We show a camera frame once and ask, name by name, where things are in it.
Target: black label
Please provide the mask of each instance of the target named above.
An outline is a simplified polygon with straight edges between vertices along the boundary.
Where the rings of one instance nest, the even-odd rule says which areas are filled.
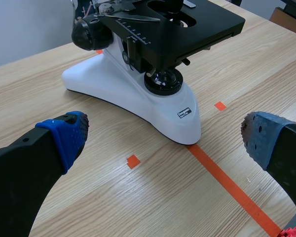
[[[186,108],[185,110],[178,112],[178,116],[182,119],[183,117],[187,116],[190,113],[192,113],[192,111],[189,108]]]

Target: white wall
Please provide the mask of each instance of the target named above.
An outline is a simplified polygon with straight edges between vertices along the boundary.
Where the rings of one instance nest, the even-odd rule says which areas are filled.
[[[242,0],[240,6],[247,11],[269,20],[274,9],[276,7],[284,8],[285,3],[280,0]]]
[[[71,42],[70,0],[0,0],[0,65]]]

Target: orange tape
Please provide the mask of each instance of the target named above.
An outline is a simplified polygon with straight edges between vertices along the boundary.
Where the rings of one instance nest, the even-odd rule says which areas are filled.
[[[132,155],[131,157],[127,158],[127,165],[131,169],[135,168],[139,164],[140,164],[140,160],[138,160],[138,158],[135,155]]]
[[[278,236],[282,229],[198,145],[187,146],[187,148],[265,232],[271,237]]]
[[[217,108],[217,109],[219,109],[220,111],[223,111],[224,109],[226,109],[227,107],[226,107],[226,105],[224,105],[222,102],[218,102],[218,103],[216,103],[215,104],[215,107]]]

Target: blue gripper pad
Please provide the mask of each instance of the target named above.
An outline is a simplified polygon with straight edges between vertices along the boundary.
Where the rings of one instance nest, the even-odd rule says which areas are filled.
[[[288,124],[296,124],[266,112],[252,112],[241,124],[241,134],[247,153],[266,170],[281,130]]]
[[[64,120],[48,119],[35,125],[35,127],[47,128],[52,132],[63,163],[63,174],[67,173],[73,165],[76,156],[83,149],[88,138],[89,127],[89,120],[86,114],[80,111],[68,112],[66,114],[77,115],[74,124],[67,123]]]

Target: blue rubber grip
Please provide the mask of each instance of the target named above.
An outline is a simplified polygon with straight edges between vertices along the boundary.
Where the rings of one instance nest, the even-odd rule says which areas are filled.
[[[43,127],[51,131],[63,163],[63,174],[66,174],[71,168],[79,149],[87,140],[89,127],[86,114],[80,111],[68,112],[66,114],[77,115],[76,122],[69,124],[63,120],[48,119],[35,125],[35,127]]]

